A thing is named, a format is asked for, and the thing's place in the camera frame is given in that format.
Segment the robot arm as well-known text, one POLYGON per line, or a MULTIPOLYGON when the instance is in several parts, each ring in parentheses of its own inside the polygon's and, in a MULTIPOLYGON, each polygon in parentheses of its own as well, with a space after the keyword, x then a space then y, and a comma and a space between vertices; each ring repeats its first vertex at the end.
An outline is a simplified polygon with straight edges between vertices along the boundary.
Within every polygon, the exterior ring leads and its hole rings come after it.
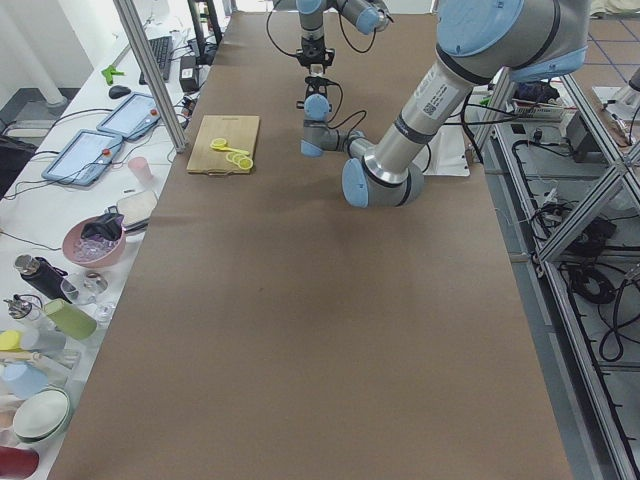
POLYGON ((335 50, 327 48, 325 44, 324 13, 327 10, 334 9, 339 22, 347 20, 361 34, 373 37, 393 22, 383 1, 274 1, 267 22, 270 22, 271 15, 278 9, 298 12, 301 39, 300 48, 295 53, 286 52, 280 47, 277 50, 295 58, 309 71, 315 67, 324 71, 333 63, 335 50))
POLYGON ((361 132, 330 126, 324 76, 334 52, 324 42, 323 15, 334 8, 365 34, 384 30, 390 18, 382 1, 299 1, 299 63, 308 68, 301 152, 319 157, 344 151, 346 201, 359 208, 402 206, 416 199, 424 175, 413 161, 458 105, 503 67, 516 83, 572 73, 584 63, 587 1, 445 1, 437 10, 436 60, 378 143, 361 132))

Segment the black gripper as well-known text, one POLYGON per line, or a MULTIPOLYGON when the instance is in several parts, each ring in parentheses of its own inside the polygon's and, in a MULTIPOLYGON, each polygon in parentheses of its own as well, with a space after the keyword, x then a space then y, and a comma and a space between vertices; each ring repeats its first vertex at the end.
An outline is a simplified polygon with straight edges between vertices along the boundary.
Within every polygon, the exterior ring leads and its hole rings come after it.
POLYGON ((301 49, 296 50, 295 56, 298 63, 304 68, 311 66, 311 58, 309 56, 322 56, 321 65, 330 67, 334 61, 335 50, 333 48, 324 48, 323 34, 313 34, 301 38, 301 49))
POLYGON ((306 86, 305 98, 310 98, 313 95, 321 95, 327 97, 327 84, 320 82, 308 83, 306 86))

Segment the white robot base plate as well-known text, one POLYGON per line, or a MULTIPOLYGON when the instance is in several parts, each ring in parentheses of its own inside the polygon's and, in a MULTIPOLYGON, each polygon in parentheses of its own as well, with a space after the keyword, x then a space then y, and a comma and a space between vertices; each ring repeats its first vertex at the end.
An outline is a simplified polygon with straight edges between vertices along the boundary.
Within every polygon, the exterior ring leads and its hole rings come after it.
POLYGON ((443 126, 424 147, 426 163, 424 175, 467 177, 465 134, 460 126, 443 126))

